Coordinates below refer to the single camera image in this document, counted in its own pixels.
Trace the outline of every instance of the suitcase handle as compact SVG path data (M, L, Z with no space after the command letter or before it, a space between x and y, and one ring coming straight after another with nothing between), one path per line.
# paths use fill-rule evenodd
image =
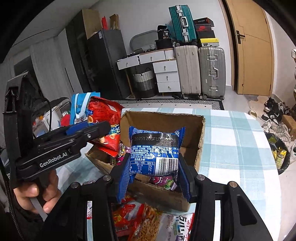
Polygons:
M181 23L182 23L182 26L183 26L183 27L188 27L188 26L189 26L186 17L181 17Z
M217 78L219 78L219 69L214 68L214 70L216 71L216 77L214 77L214 79L217 79Z

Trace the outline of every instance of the silver suitcase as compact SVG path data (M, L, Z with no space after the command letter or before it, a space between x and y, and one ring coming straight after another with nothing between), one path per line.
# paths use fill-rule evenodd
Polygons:
M198 47L194 45L175 48L182 94L201 94Z
M219 47L201 47L198 49L198 55L203 98L224 100L226 85L224 50Z

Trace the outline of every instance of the desk leg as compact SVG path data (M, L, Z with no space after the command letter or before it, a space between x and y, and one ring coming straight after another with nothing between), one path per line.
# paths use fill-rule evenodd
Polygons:
M133 94L133 90L132 90L132 88L131 88L131 82L130 82L130 80L129 80L128 72L126 71L126 69L124 69L124 71L125 71L125 73L126 73L126 77L127 77L127 79L128 79L128 85L129 85L129 87L130 87L131 97L132 97L132 98L135 98L135 95Z

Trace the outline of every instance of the white drawer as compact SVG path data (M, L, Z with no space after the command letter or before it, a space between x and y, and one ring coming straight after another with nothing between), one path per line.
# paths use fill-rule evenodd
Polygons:
M140 58L141 64L165 60L165 52L155 51L150 53L144 53L144 54L140 54L139 58Z
M154 73L178 71L176 60L153 63L153 68Z
M180 92L180 82L157 83L159 92Z
M173 49L164 50L164 52L165 52L165 59L174 58L174 50Z
M157 73L156 74L156 79L157 79L158 83L161 83L161 82L175 82L175 81L180 82L178 71Z
M125 69L128 67L139 65L140 63L139 63L138 56L139 55L135 55L135 56L131 56L131 57L124 58L117 61L118 69Z

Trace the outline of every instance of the blue gift bag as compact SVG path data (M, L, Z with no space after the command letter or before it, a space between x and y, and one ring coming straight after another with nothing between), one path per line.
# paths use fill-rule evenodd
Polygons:
M86 121L88 117L88 103L92 96L100 97L98 92L75 94L72 96L70 125Z

